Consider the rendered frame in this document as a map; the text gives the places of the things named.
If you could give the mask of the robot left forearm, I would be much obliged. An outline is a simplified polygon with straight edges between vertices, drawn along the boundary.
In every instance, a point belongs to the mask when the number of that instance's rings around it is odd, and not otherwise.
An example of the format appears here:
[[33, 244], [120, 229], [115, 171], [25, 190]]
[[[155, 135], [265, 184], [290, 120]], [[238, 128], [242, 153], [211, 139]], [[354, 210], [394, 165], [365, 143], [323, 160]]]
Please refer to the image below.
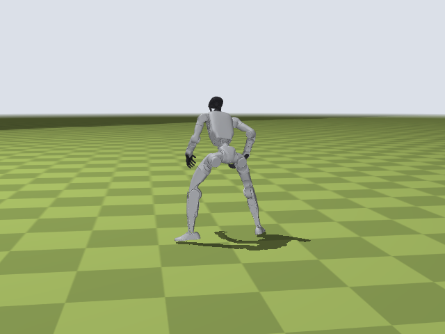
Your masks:
[[193, 151], [194, 151], [194, 149], [195, 149], [195, 147], [196, 147], [196, 143], [192, 143], [192, 142], [191, 142], [192, 139], [193, 139], [193, 135], [191, 136], [191, 139], [190, 139], [190, 141], [189, 141], [189, 143], [188, 143], [188, 147], [186, 148], [186, 152], [185, 152], [185, 155], [187, 154], [189, 157], [192, 156]]

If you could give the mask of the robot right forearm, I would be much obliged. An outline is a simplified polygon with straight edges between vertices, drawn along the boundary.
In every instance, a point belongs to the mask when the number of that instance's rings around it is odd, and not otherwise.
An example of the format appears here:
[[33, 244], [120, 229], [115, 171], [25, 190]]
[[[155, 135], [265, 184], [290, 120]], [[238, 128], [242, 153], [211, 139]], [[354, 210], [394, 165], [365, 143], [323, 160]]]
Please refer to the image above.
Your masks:
[[255, 139], [256, 139], [256, 136], [254, 138], [247, 138], [246, 144], [245, 144], [245, 147], [244, 147], [244, 151], [243, 151], [243, 154], [242, 154], [243, 156], [245, 154], [249, 154], [249, 157], [250, 157], [250, 151], [252, 149], [253, 143], [255, 142]]

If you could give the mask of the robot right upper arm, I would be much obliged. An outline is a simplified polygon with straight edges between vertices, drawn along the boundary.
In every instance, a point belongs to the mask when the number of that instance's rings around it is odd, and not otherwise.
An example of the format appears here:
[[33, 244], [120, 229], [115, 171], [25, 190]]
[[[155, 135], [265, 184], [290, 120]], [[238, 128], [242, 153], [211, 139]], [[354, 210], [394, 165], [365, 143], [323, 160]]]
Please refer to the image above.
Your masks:
[[241, 122], [239, 118], [232, 117], [233, 128], [240, 129], [242, 132], [246, 132], [247, 138], [254, 138], [256, 136], [255, 130]]

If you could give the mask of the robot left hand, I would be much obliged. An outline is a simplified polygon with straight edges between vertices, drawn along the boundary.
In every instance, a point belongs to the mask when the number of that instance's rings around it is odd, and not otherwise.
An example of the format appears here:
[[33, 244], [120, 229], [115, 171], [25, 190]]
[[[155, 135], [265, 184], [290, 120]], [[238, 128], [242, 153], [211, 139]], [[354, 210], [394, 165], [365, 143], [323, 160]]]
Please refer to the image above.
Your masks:
[[[194, 161], [193, 161], [193, 157], [196, 158], [194, 155], [192, 155], [191, 157], [189, 157], [189, 156], [186, 154], [186, 164], [187, 164], [187, 166], [188, 166], [189, 168], [191, 168], [191, 167], [194, 166], [194, 164], [192, 163], [192, 162], [194, 162]], [[191, 161], [192, 161], [192, 162], [191, 162]], [[193, 166], [192, 166], [190, 163], [191, 163]], [[194, 163], [196, 164], [196, 162], [194, 162]], [[190, 165], [191, 167], [190, 167], [189, 165]]]

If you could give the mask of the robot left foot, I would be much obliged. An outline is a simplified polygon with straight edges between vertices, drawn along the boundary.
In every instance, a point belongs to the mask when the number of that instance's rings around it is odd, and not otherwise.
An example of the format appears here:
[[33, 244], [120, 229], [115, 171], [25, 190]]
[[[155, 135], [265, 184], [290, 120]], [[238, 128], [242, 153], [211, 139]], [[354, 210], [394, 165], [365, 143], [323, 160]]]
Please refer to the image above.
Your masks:
[[186, 240], [196, 240], [196, 239], [200, 239], [200, 235], [198, 232], [193, 232], [193, 234], [187, 234], [187, 232], [185, 234], [183, 234], [180, 237], [175, 238], [175, 241], [186, 241]]

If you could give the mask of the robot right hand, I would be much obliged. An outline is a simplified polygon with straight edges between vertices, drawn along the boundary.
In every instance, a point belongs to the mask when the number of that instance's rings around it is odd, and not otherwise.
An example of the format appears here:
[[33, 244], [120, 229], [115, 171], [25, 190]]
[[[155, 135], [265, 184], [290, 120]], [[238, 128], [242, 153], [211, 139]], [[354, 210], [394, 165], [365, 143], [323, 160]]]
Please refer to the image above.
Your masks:
[[[249, 157], [249, 154], [245, 154], [244, 157], [247, 159]], [[228, 164], [230, 168], [235, 168], [234, 164]]]

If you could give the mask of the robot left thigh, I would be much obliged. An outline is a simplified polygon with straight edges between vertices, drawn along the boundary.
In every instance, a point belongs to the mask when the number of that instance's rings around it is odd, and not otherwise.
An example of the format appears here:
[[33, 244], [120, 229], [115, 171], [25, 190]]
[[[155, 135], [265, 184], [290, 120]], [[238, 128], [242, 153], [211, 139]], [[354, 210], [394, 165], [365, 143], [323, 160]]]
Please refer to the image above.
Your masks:
[[191, 179], [189, 193], [196, 189], [200, 192], [200, 197], [202, 197], [202, 192], [198, 189], [198, 186], [206, 179], [210, 174], [212, 167], [216, 168], [221, 164], [223, 160], [223, 154], [221, 152], [209, 153], [196, 168], [193, 177]]

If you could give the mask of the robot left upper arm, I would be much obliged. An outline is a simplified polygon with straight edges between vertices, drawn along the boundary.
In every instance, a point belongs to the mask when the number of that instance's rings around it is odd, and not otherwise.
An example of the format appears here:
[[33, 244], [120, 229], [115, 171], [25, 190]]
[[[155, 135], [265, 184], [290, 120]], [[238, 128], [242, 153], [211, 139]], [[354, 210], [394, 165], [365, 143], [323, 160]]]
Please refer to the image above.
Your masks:
[[209, 113], [202, 113], [197, 118], [197, 122], [196, 122], [195, 129], [194, 129], [193, 139], [191, 141], [192, 143], [198, 144], [200, 142], [200, 139], [201, 139], [200, 134], [204, 127], [204, 122], [206, 122], [208, 120], [208, 118], [209, 118]]

